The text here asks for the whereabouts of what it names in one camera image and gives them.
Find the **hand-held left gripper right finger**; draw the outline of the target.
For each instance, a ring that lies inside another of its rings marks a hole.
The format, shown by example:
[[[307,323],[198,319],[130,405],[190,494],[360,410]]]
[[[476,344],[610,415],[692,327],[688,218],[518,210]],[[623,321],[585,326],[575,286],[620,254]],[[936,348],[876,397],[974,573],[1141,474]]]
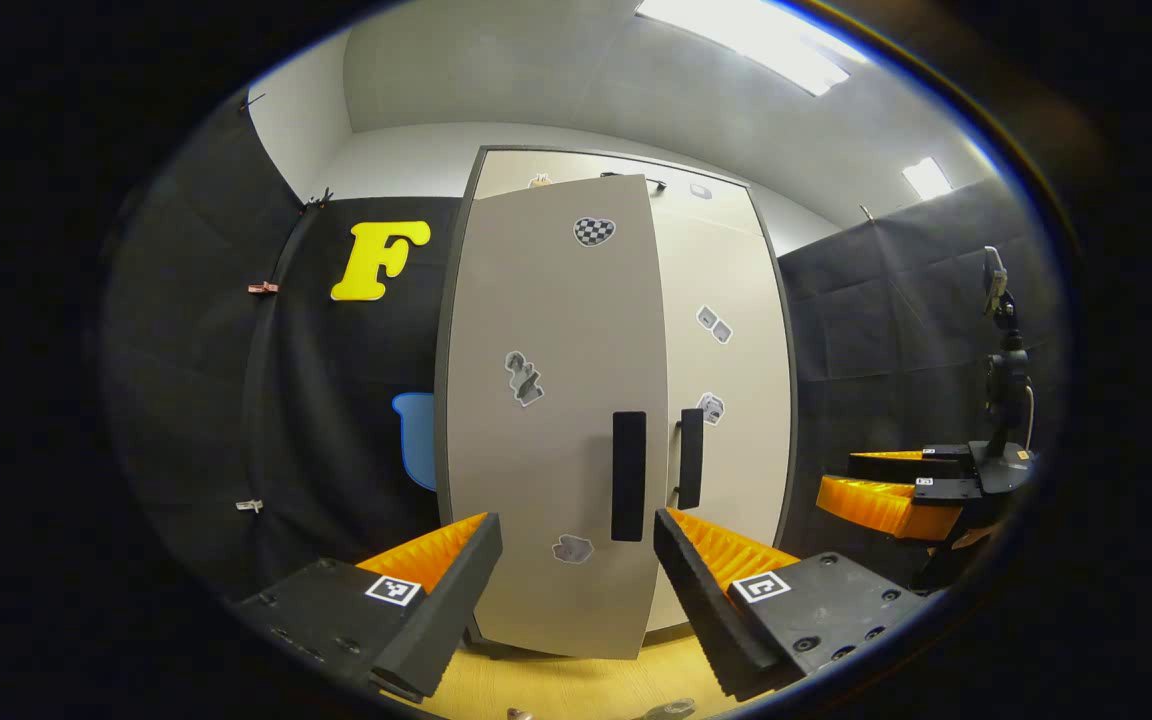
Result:
[[[719,688],[780,691],[873,646],[931,602],[838,552],[796,559],[677,509],[653,547]]]

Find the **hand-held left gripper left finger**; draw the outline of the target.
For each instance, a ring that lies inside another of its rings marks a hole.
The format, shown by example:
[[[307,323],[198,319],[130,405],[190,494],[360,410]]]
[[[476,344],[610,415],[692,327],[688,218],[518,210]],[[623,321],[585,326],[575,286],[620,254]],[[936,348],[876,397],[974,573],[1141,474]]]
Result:
[[[420,703],[442,683],[502,548],[498,514],[480,511],[362,562],[317,559],[234,612],[334,685]]]

